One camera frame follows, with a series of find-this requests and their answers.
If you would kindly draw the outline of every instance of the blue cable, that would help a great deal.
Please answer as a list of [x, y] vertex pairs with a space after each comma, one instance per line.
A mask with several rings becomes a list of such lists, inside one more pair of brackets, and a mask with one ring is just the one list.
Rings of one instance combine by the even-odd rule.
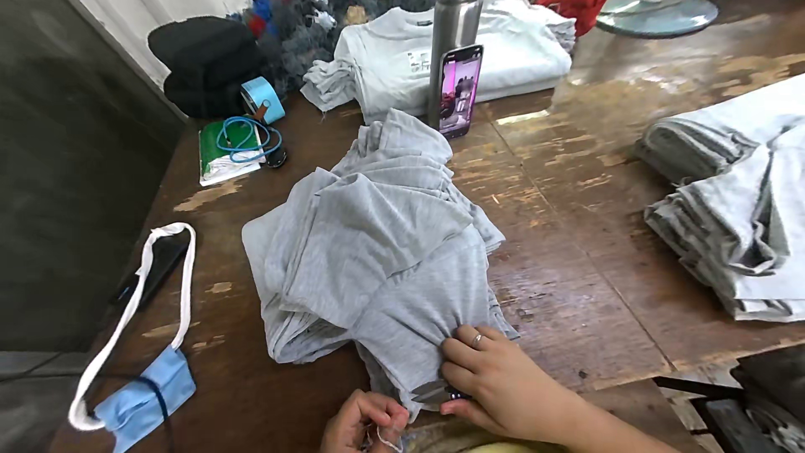
[[[266, 132], [266, 141], [263, 142], [263, 143], [259, 143], [260, 138], [258, 137], [258, 140], [257, 140], [258, 145], [257, 146], [241, 148], [241, 146], [243, 146], [243, 144], [246, 143], [246, 140], [250, 139], [252, 137], [252, 135], [254, 135], [254, 128], [250, 127], [249, 128], [249, 134], [246, 136], [246, 138], [244, 138], [240, 143], [238, 143], [234, 147], [227, 148], [226, 146], [221, 146], [221, 137], [226, 139], [226, 143], [232, 143], [231, 141], [229, 141], [229, 136], [226, 133], [226, 127], [229, 126], [230, 124], [234, 124], [234, 123], [249, 123], [249, 124], [254, 124], [257, 127], [262, 128]], [[276, 145], [274, 145], [271, 149], [263, 152], [262, 154], [258, 154], [258, 155], [254, 156], [254, 157], [250, 157], [248, 159], [235, 160], [235, 153], [236, 152], [257, 151], [258, 149], [263, 149], [268, 144], [268, 142], [271, 141], [271, 132], [274, 132], [279, 137], [279, 142]], [[218, 147], [220, 149], [222, 149], [224, 151], [229, 151], [229, 158], [235, 164], [244, 164], [246, 162], [251, 162], [252, 160], [257, 160], [257, 159], [259, 159], [259, 158], [261, 158], [263, 156], [267, 156], [267, 155], [271, 154], [274, 151], [277, 151], [279, 149], [279, 146], [283, 144], [283, 136], [282, 136], [282, 134], [279, 133], [279, 131], [277, 131], [273, 127], [264, 126], [259, 121], [254, 121], [253, 119], [247, 118], [245, 116], [233, 116], [232, 118], [227, 118], [224, 121], [224, 126], [221, 128], [221, 132], [218, 132], [218, 138], [216, 140], [216, 144], [218, 145]]]

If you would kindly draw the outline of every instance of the face mask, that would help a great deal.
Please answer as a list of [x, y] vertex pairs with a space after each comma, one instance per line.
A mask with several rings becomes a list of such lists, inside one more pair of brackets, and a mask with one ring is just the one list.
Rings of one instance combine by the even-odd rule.
[[[185, 229], [190, 232], [190, 245], [184, 257], [182, 270], [179, 332], [176, 333], [171, 344], [159, 354], [138, 379], [106, 398], [95, 408], [95, 417], [90, 417], [87, 414], [84, 395], [104, 362], [109, 358], [126, 324], [137, 311], [146, 277], [154, 261], [154, 253], [151, 250], [154, 241], [164, 236], [175, 235]], [[137, 287], [126, 305], [126, 309], [123, 310], [123, 315], [109, 342], [89, 363], [78, 381], [78, 389], [70, 405], [68, 420], [78, 430], [90, 431], [106, 428], [112, 432], [117, 440], [114, 453], [128, 450], [137, 441], [148, 435], [163, 422], [163, 414], [173, 414], [196, 391], [196, 384], [190, 376], [188, 361], [179, 350], [179, 346], [184, 340], [184, 334], [190, 327], [190, 280], [195, 258], [196, 232], [187, 223], [177, 222], [151, 230], [151, 235], [148, 236], [142, 247], [142, 261], [140, 269], [137, 271], [139, 275]]]

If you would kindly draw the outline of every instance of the tape roll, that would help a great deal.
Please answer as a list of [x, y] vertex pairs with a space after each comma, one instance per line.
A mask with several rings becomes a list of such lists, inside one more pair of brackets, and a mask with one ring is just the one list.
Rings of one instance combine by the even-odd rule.
[[277, 98], [274, 87], [264, 77], [257, 77], [241, 85], [241, 96], [246, 107], [254, 114], [261, 106], [267, 107], [263, 122], [271, 124], [285, 116], [285, 109]]

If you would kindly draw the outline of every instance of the wall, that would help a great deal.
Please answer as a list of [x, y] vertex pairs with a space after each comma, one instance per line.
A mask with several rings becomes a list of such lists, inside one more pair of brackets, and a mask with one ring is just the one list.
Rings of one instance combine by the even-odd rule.
[[67, 0], [5, 0], [0, 351], [86, 350], [183, 127]]
[[160, 89], [169, 71], [148, 49], [147, 37], [151, 30], [195, 16], [224, 17], [251, 4], [250, 0], [74, 1], [80, 1]]

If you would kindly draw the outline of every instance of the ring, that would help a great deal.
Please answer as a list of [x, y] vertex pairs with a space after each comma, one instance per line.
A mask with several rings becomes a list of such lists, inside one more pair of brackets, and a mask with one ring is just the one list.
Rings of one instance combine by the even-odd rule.
[[475, 338], [473, 339], [473, 342], [469, 346], [472, 349], [478, 349], [478, 343], [481, 341], [482, 338], [484, 338], [484, 335], [481, 335], [481, 334], [475, 335]]

